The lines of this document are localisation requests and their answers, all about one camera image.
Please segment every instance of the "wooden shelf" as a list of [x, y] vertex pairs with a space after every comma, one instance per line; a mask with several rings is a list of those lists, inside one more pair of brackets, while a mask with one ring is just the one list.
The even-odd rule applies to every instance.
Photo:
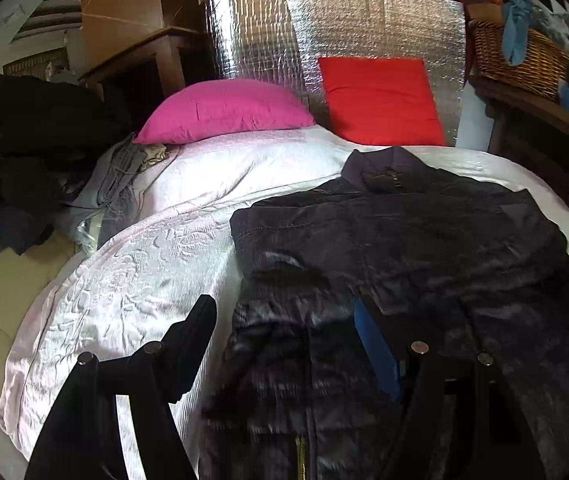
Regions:
[[569, 136], [569, 111], [560, 105], [486, 77], [471, 76], [469, 82], [478, 97], [522, 110]]

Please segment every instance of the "folded clothes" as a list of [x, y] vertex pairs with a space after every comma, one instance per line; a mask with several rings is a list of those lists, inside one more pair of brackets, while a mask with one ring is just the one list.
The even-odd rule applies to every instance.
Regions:
[[56, 228], [73, 238], [77, 227], [113, 202], [139, 172], [146, 153], [131, 142], [132, 136], [114, 144], [98, 159], [86, 186], [77, 198], [56, 215]]

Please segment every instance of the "red fabric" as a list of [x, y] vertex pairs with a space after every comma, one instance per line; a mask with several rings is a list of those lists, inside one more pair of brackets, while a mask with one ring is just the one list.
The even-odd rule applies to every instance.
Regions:
[[332, 131], [374, 146], [445, 146], [421, 59], [321, 57]]

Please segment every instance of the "dark jacket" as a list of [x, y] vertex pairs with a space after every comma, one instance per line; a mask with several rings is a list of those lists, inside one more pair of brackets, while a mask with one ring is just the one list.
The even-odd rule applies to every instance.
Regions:
[[85, 88], [0, 74], [1, 246], [22, 254], [43, 243], [63, 196], [82, 189], [98, 157], [125, 136]]
[[244, 281], [202, 410], [201, 479], [376, 475], [404, 413], [354, 328], [363, 296], [425, 315], [444, 355], [490, 352], [548, 478], [567, 478], [569, 257], [529, 192], [401, 148], [354, 152], [341, 178], [236, 211], [231, 231]]

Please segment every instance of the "gold zipper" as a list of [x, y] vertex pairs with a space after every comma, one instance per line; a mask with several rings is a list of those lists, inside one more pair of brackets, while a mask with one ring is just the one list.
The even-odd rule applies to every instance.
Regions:
[[297, 436], [295, 438], [295, 450], [298, 453], [298, 480], [307, 480], [306, 444], [305, 438]]

